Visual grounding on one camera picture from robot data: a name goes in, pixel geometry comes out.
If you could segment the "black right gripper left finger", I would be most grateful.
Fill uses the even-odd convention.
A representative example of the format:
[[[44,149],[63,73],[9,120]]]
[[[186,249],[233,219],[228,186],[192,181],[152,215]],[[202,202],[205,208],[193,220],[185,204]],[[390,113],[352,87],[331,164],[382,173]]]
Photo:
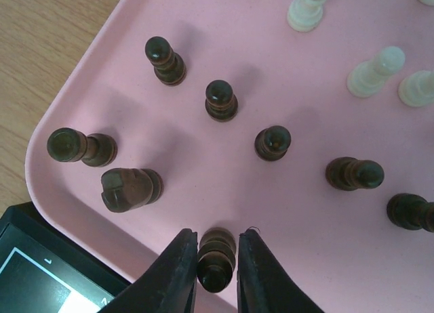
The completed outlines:
[[[101,312],[193,312],[197,290],[197,233],[182,229],[147,271]]]

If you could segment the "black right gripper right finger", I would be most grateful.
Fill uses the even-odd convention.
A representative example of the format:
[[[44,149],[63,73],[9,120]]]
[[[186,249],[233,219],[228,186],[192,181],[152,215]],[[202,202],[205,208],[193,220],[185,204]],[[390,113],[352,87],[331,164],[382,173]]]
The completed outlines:
[[[259,233],[239,235],[237,269],[239,312],[322,312],[289,277]]]

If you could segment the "black bishop piece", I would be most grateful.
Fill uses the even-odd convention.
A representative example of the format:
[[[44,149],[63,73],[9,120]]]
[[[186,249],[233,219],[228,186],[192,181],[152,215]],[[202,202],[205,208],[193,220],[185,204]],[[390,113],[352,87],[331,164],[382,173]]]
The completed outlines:
[[[206,291],[219,293],[228,287],[235,269],[236,252],[235,239],[224,228],[211,228],[202,236],[197,254],[197,278]]]

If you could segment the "black knight piece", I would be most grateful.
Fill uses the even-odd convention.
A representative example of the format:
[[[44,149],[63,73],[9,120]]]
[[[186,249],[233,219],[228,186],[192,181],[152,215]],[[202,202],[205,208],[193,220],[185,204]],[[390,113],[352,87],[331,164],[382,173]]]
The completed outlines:
[[[100,178],[102,201],[113,213],[150,205],[163,194],[163,180],[152,169],[114,168]]]

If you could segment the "black rook piece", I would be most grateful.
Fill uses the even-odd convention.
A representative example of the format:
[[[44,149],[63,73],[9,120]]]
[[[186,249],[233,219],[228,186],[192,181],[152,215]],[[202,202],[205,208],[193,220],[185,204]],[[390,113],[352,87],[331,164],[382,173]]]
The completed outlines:
[[[103,133],[84,133],[62,127],[51,133],[47,140],[47,152],[61,163],[83,162],[89,167],[104,167],[115,160],[117,143]]]

